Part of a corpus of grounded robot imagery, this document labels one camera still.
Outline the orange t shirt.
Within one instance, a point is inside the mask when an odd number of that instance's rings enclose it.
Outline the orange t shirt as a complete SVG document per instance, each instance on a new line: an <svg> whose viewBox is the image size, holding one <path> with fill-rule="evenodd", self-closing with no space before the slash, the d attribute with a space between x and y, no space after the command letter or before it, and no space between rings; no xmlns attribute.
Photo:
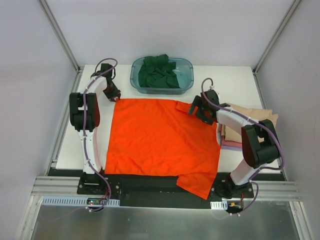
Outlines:
<svg viewBox="0 0 320 240"><path fill-rule="evenodd" d="M176 185L209 197L218 173L217 125L188 114L189 103L170 99L116 102L104 172L176 177Z"/></svg>

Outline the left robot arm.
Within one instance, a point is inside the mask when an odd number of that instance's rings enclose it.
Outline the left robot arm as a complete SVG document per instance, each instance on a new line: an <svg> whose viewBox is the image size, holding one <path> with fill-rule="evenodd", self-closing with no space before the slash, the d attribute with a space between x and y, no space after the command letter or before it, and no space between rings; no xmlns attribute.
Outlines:
<svg viewBox="0 0 320 240"><path fill-rule="evenodd" d="M98 174L102 170L99 157L97 132L101 115L98 98L103 94L109 101L121 98L121 91L113 82L116 66L99 62L85 87L69 95L69 120L77 131L83 153L83 173Z"/></svg>

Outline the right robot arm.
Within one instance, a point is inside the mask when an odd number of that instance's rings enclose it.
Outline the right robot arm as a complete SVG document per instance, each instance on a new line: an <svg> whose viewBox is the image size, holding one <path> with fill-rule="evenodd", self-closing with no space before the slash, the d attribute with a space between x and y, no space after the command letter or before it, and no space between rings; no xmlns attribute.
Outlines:
<svg viewBox="0 0 320 240"><path fill-rule="evenodd" d="M220 104L214 90L194 97L188 110L188 114L192 113L208 125L219 123L241 136L243 160L227 175L224 183L215 187L219 197L237 197L260 170L267 169L268 164L281 157L281 146L272 121L254 120L227 103Z"/></svg>

